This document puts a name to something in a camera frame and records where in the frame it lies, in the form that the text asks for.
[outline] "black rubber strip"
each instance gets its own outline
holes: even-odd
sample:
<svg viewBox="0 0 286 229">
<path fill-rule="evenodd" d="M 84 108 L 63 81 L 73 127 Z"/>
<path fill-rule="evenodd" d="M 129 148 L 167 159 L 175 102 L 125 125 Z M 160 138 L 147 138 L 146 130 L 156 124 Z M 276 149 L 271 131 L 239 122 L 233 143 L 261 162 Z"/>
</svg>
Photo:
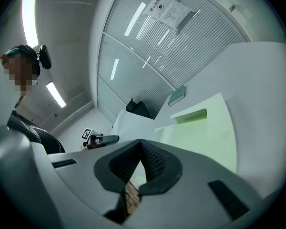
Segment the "black rubber strip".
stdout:
<svg viewBox="0 0 286 229">
<path fill-rule="evenodd" d="M 52 165 L 56 169 L 56 168 L 59 168 L 59 167 L 73 165 L 75 163 L 77 163 L 77 162 L 74 159 L 67 159 L 67 160 L 64 160 L 64 161 L 54 162 L 54 163 L 52 163 Z"/>
<path fill-rule="evenodd" d="M 233 220 L 249 211 L 249 208 L 222 181 L 212 181 L 208 185 Z"/>
</svg>

